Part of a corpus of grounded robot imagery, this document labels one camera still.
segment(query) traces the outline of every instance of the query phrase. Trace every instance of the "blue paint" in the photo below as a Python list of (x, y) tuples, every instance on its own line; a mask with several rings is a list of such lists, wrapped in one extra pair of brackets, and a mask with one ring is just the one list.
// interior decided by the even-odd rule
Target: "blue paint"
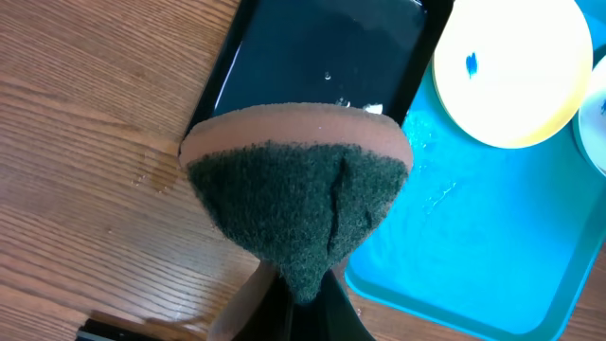
[(467, 65), (467, 72), (470, 74), (470, 79), (477, 73), (477, 58), (475, 58), (475, 52), (471, 56), (467, 56), (465, 61)]

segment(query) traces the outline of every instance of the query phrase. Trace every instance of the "dark green cloth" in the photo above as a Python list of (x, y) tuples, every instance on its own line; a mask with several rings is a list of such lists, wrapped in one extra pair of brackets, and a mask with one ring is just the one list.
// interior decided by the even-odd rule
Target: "dark green cloth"
[(188, 172), (223, 234), (275, 265), (299, 303), (385, 218), (408, 175), (358, 146), (273, 142), (207, 155)]

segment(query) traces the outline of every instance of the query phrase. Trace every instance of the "blue tray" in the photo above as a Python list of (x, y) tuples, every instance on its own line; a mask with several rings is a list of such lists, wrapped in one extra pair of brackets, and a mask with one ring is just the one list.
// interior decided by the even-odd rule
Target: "blue tray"
[[(594, 48), (606, 44), (606, 0), (578, 2)], [(429, 72), (403, 129), (415, 167), (351, 256), (349, 286), (482, 338), (558, 338), (606, 235), (606, 179), (572, 126), (531, 148), (482, 145), (450, 120)]]

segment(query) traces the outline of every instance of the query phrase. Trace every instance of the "wooden table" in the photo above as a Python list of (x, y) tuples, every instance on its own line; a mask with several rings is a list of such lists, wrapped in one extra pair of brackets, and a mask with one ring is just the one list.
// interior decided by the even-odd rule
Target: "wooden table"
[[(236, 6), (0, 0), (0, 340), (204, 339), (255, 269), (174, 157)], [(468, 338), (350, 295), (379, 340)], [(564, 339), (606, 339), (604, 253)]]

